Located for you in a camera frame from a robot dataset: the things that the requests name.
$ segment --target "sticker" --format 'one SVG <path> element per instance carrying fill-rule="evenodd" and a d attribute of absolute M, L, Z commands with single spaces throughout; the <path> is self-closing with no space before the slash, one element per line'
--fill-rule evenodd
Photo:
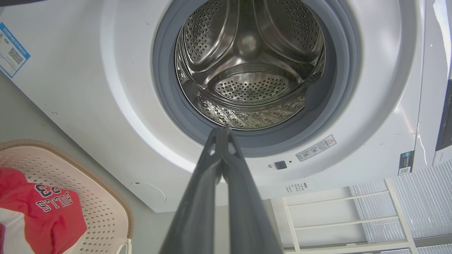
<path fill-rule="evenodd" d="M 0 23 L 0 67 L 10 77 L 30 58 L 30 54 L 16 40 L 16 37 Z"/>
<path fill-rule="evenodd" d="M 329 135 L 324 140 L 318 142 L 317 144 L 309 147 L 309 149 L 304 150 L 301 153 L 297 154 L 297 157 L 300 161 L 304 161 L 306 159 L 311 158 L 314 155 L 317 155 L 326 149 L 336 145 L 336 140 L 334 140 L 333 135 Z"/>
<path fill-rule="evenodd" d="M 411 173 L 413 167 L 414 151 L 400 154 L 399 174 Z"/>
<path fill-rule="evenodd" d="M 296 184 L 286 185 L 287 193 L 304 191 L 306 188 L 308 188 L 307 183 L 296 183 Z"/>

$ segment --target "perforated basket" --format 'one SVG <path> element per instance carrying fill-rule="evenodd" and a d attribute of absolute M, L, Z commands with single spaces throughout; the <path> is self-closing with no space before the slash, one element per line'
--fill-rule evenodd
<path fill-rule="evenodd" d="M 70 253 L 132 252 L 133 214 L 125 200 L 99 176 L 56 147 L 41 141 L 0 143 L 0 168 L 20 170 L 29 182 L 78 193 L 88 230 Z"/>

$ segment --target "gray rubber seal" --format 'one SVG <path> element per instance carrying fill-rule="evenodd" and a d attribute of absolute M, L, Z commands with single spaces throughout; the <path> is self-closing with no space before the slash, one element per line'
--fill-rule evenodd
<path fill-rule="evenodd" d="M 174 48 L 187 17 L 205 1 L 174 0 L 155 37 L 152 70 L 162 105 L 174 123 L 204 144 L 216 127 L 185 99 L 174 69 Z M 234 131 L 243 154 L 260 157 L 285 152 L 313 138 L 341 112 L 356 83 L 358 38 L 352 15 L 340 2 L 304 2 L 318 18 L 326 43 L 325 74 L 306 94 L 305 108 L 289 120 L 264 130 Z"/>

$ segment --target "washing machine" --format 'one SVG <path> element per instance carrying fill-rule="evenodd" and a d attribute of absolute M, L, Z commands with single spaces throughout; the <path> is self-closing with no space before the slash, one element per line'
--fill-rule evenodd
<path fill-rule="evenodd" d="M 0 66 L 156 212 L 176 210 L 217 126 L 276 198 L 433 163 L 448 4 L 46 0 L 2 10 Z"/>

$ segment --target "white fabric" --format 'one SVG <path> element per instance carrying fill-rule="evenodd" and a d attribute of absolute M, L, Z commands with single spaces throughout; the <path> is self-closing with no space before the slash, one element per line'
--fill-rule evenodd
<path fill-rule="evenodd" d="M 25 239 L 25 215 L 0 207 L 0 223 L 5 226 L 3 254 L 34 254 Z"/>

